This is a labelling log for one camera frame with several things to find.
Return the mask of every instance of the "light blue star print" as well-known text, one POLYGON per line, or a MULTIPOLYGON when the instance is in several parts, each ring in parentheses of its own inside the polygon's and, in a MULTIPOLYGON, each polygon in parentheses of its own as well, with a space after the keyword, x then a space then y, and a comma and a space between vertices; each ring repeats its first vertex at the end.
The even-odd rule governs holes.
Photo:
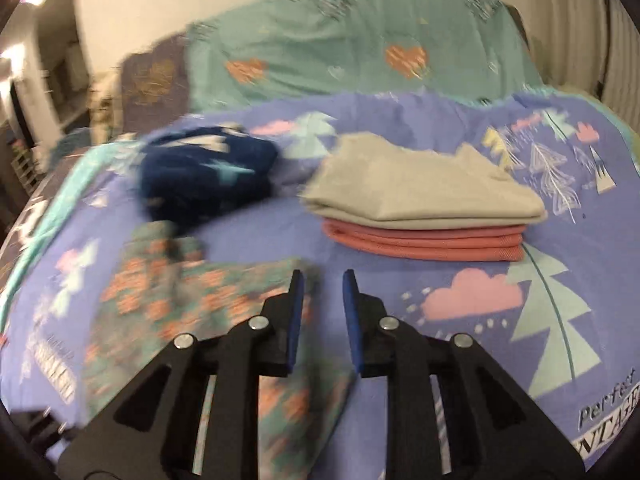
POLYGON ((212 170, 216 170, 218 172, 218 179, 220 180, 220 184, 222 186, 232 186, 235 184, 238 179, 239 174, 254 174, 254 170, 250 170, 249 168, 243 168, 242 166, 235 166, 233 164, 229 164, 224 160, 214 160, 213 162, 209 162, 207 164, 203 164, 206 168, 211 168, 212 170))

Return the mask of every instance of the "bed sheet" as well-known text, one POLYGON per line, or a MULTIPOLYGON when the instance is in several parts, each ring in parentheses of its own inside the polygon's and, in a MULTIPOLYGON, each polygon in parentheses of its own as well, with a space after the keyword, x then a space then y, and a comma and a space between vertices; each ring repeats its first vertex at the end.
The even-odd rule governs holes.
MULTIPOLYGON (((407 148, 444 153, 469 142, 538 190, 549 218, 526 231, 522 262, 424 262, 340 246, 296 197, 274 198, 198 228, 193 235, 207 259, 251 263, 295 256, 318 266, 314 327, 342 360, 350 352, 341 279, 353 268, 360 290, 382 298, 391 314, 421 333, 444 339, 473 334, 591 465, 640 392, 634 328, 640 177, 626 146, 630 132, 591 102, 552 91, 523 92, 485 107, 429 92, 282 100, 190 116, 166 131, 237 121, 248 131, 282 133, 274 124, 311 112, 331 117, 336 135, 370 130, 407 148)), ((86 420, 79 378, 98 297, 122 245, 147 221, 126 174, 111 174, 95 193, 104 197, 101 205, 79 203, 13 305, 1 355, 0 392, 9 409, 50 405, 64 420, 86 420), (82 286, 60 308, 55 299, 70 272, 60 261, 68 251, 92 256, 73 269, 82 286)), ((313 478, 378 478, 385 404, 383 380, 357 383, 313 478)))
POLYGON ((498 0, 258 0, 188 37, 194 112, 423 87, 496 99, 542 85, 498 0))

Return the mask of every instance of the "bed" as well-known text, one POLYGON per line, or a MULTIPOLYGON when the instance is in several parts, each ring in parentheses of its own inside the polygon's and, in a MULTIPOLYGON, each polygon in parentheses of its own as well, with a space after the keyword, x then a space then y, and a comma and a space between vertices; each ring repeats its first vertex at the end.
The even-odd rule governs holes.
MULTIPOLYGON (((599 102, 542 85, 512 13, 497 0, 260 0, 124 62, 122 129, 148 136, 113 143, 106 171, 76 189, 68 218, 10 297, 4 405, 50 406, 69 424, 87 422, 81 378, 100 295, 125 243, 148 221, 132 178, 140 149, 171 132, 237 123, 283 153, 300 136, 315 149, 282 159, 277 196, 192 233, 206 260, 311 263, 321 282, 313 330, 345 367, 341 279, 355 269, 362 291, 420 332, 473 334, 593 465, 640 391, 632 322, 637 140, 599 102), (492 130, 507 143, 496 144, 492 130), (527 231, 524 261, 387 258, 326 238, 296 193, 339 136, 361 131, 412 150, 452 153, 469 142, 495 162, 506 155, 514 177, 549 211, 527 231), (66 256, 89 246, 77 293, 52 308, 70 272, 66 256)), ((61 182, 72 165, 65 159, 50 181, 61 182)), ((15 255, 7 255, 11 267, 15 255)), ((385 403, 383 381, 354 384, 312 478, 383 475, 385 403)))

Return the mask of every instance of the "purple bed sheet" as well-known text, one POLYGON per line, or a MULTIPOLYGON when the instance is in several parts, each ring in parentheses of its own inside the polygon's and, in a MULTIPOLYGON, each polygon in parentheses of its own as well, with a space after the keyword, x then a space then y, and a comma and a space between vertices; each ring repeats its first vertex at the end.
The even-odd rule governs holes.
MULTIPOLYGON (((351 268, 361 291, 382 298, 390 314, 421 333, 471 333, 574 443, 587 466, 593 464, 640 392, 640 178, 625 145, 627 132, 615 118, 582 98, 551 92, 523 92, 486 106, 433 93, 342 94, 187 116, 153 135, 226 121, 271 136, 283 154, 292 153, 287 147, 300 136, 330 150, 335 136, 357 131, 415 150, 451 153, 469 142, 537 190, 549 218, 525 232, 526 258, 512 264, 416 261, 352 250, 326 238, 321 219, 294 196, 229 213, 193 235, 214 262, 296 256, 316 264, 322 287, 315 330, 336 359, 350 358, 341 279, 351 268), (312 113, 322 119, 318 130, 309 126, 291 135, 297 120, 312 113)), ((282 190, 301 184, 319 164, 322 149, 306 145, 309 156, 294 150, 298 158, 286 159, 282 190)), ((148 221, 134 180, 122 173, 103 175, 78 203, 14 301, 0 356, 0 394, 9 409, 52 406, 70 423, 86 421, 82 363, 98 298, 133 229, 148 221), (69 251, 83 254, 75 260, 82 263, 69 265, 69 251), (62 307, 56 298, 70 273, 80 285, 62 307)), ((312 477, 378 478, 385 439, 385 381, 358 381, 312 477)))

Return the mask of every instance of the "orange folded fabric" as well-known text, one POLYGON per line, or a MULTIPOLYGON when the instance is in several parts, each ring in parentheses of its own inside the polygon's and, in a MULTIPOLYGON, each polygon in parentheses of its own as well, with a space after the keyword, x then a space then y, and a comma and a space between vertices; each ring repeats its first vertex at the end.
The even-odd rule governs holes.
POLYGON ((524 225, 456 230, 378 229, 325 219, 332 240, 368 253, 446 262, 516 262, 524 257, 524 225))

